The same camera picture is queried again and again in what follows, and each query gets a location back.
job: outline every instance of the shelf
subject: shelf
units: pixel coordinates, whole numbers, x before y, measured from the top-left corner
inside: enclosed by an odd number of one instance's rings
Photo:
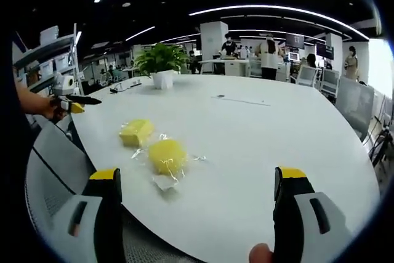
[[[45,89],[46,87],[50,86],[53,83],[53,79],[55,77],[56,72],[60,72],[61,74],[63,74],[63,73],[69,72],[74,69],[75,69],[75,67],[71,66],[71,67],[61,69],[59,71],[55,71],[54,74],[46,76],[44,78],[41,78],[39,81],[32,84],[28,88],[31,92],[39,92],[41,89]]]
[[[55,56],[58,52],[64,48],[70,47],[74,39],[74,35],[67,35],[53,40],[50,43],[43,44],[35,49],[25,52],[22,58],[14,63],[14,67],[19,70],[35,60],[43,58],[50,59],[51,56]]]

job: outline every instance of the ceiling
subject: ceiling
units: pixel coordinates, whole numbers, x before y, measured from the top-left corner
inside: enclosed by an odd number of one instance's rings
[[[123,7],[125,2],[131,5]],[[39,45],[39,32],[43,29],[58,25],[60,35],[70,34],[76,22],[78,31],[82,31],[78,44],[79,58],[108,50],[120,51],[133,44],[152,44],[197,33],[200,23],[216,20],[227,23],[231,30],[276,30],[315,36],[333,29],[355,41],[365,40],[332,21],[290,10],[242,8],[189,16],[200,10],[246,4],[296,7],[349,25],[373,18],[372,9],[365,0],[101,0],[99,3],[94,3],[94,0],[20,0],[16,8],[15,27],[25,44],[33,48]],[[125,42],[126,38],[152,26],[156,28]],[[373,35],[373,30],[360,31],[370,37]],[[253,36],[259,35],[259,32],[234,34]],[[91,49],[94,44],[106,41],[109,42],[106,47]]]

